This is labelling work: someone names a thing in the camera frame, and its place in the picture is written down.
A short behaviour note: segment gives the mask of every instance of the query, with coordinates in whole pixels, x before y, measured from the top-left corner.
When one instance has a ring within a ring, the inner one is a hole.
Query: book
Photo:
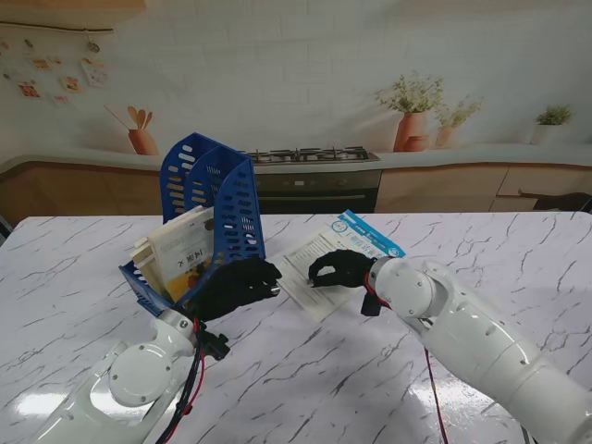
[[[354,250],[368,257],[403,257],[405,252],[351,211],[339,215],[330,228],[321,228],[299,245],[276,255],[271,262],[279,269],[279,286],[317,322],[322,321],[352,297],[365,290],[346,287],[313,288],[308,268],[319,257],[335,250]]]
[[[136,249],[130,254],[131,260],[136,265],[136,268],[140,270],[140,273],[142,273],[146,283],[152,290],[172,301],[160,276],[160,270],[158,269],[152,247],[148,243],[148,238],[142,238],[136,241],[134,246]]]
[[[148,235],[164,287],[177,302],[212,263],[214,208],[194,208]]]

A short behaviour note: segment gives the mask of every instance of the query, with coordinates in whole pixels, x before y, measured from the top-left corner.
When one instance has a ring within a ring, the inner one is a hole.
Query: stove
[[[258,166],[328,165],[379,160],[361,146],[296,148],[248,154]],[[354,213],[374,213],[380,177],[380,169],[356,170],[355,167],[352,171],[330,171],[330,168],[326,172],[278,171],[266,174],[262,171],[256,176],[259,208],[263,214],[338,214],[348,209]]]
[[[256,165],[278,164],[325,164],[330,162],[373,162],[378,160],[375,154],[368,153],[362,146],[347,148],[294,148],[293,150],[255,151],[246,153]]]

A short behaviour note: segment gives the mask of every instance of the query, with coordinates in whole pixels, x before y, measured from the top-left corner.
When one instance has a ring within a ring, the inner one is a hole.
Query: green plant
[[[539,125],[563,125],[570,121],[574,114],[569,105],[549,105],[547,110],[536,117]]]
[[[379,91],[378,102],[402,113],[423,113],[442,100],[442,78],[420,77],[416,71],[411,76],[401,76],[389,90]]]
[[[478,100],[470,101],[470,96],[466,96],[457,105],[456,108],[451,110],[447,105],[441,105],[438,107],[436,113],[440,125],[443,127],[459,127],[474,113],[481,109],[483,103],[483,97]]]

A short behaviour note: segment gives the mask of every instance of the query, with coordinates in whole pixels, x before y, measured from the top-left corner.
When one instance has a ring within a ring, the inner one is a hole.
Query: oven handle
[[[262,197],[259,196],[260,201],[347,201],[350,199],[365,199],[364,194],[356,194],[353,196],[307,196],[307,197]]]

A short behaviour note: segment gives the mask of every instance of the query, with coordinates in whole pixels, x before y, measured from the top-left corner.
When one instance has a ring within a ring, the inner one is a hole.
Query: wooden utensil
[[[138,125],[138,111],[136,111],[136,108],[134,108],[133,106],[128,106],[128,113],[131,117],[131,120],[133,120],[133,123]]]
[[[152,111],[148,113],[148,117],[146,118],[146,123],[144,123],[144,129],[146,129],[146,127],[148,127],[150,120],[152,120]]]
[[[105,107],[105,109],[107,111],[109,111],[109,113],[111,113],[111,115],[114,118],[116,118],[119,121],[119,123],[121,123],[121,125],[123,125],[124,127],[126,127],[128,130],[130,129],[130,127],[128,127],[125,123],[123,123],[123,120],[121,120],[119,117],[117,117],[117,115],[113,111],[111,111],[109,108],[107,108],[107,105],[103,105],[103,106]]]
[[[141,109],[138,111],[138,130],[141,130],[144,126],[144,121],[146,120],[146,112]]]

